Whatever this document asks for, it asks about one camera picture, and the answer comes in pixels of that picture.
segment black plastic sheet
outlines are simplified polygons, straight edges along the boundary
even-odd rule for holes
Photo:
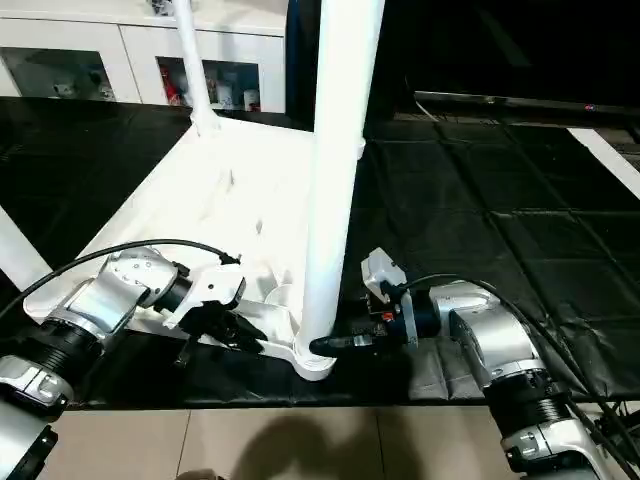
[[[54,266],[73,256],[189,126],[188,110],[0,100],[0,205]],[[290,126],[284,116],[245,118]],[[558,337],[597,389],[640,398],[640,201],[566,131],[392,122],[372,125],[359,162],[341,298],[364,294],[360,261],[381,246],[409,278],[494,284]],[[0,302],[15,290],[0,277]],[[336,330],[366,319],[341,310]],[[29,319],[3,320],[8,336]],[[581,388],[544,342],[559,377]],[[287,363],[127,332],[85,385],[81,408],[481,403],[459,346],[340,360],[324,381]]]

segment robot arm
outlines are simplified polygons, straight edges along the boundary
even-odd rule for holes
[[[244,292],[238,265],[216,265],[193,280],[189,274],[151,248],[112,254],[95,278],[79,284],[11,355],[0,358],[0,480],[37,477],[57,441],[48,424],[60,417],[136,308],[165,313],[169,328],[191,335],[187,348],[205,333],[231,347],[243,338],[239,330],[250,327],[225,316]],[[194,308],[204,316],[192,315]],[[178,363],[188,358],[187,348]]]
[[[411,306],[404,299],[408,290],[399,290],[395,299],[385,293],[398,292],[406,280],[384,251],[372,252],[362,271],[378,300],[397,303],[402,313]],[[433,287],[429,298],[441,331],[462,345],[514,472],[544,480],[612,478],[591,436],[571,416],[566,392],[553,381],[527,330],[498,298],[465,281]]]

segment floor tile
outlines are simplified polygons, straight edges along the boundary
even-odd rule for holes
[[[364,408],[193,411],[180,471],[229,480],[382,480],[375,412]]]
[[[512,480],[486,407],[378,410],[386,480]]]
[[[38,480],[173,480],[188,411],[68,412]]]

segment glass cabinet door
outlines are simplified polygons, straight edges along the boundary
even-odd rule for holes
[[[0,47],[0,57],[20,96],[116,100],[98,52]]]
[[[177,30],[121,31],[142,102],[190,105]],[[284,38],[198,30],[196,40],[214,108],[285,111]]]
[[[181,58],[156,57],[169,105],[192,106]],[[209,99],[214,108],[260,111],[258,65],[203,60]]]
[[[140,103],[117,25],[0,18],[0,95]]]

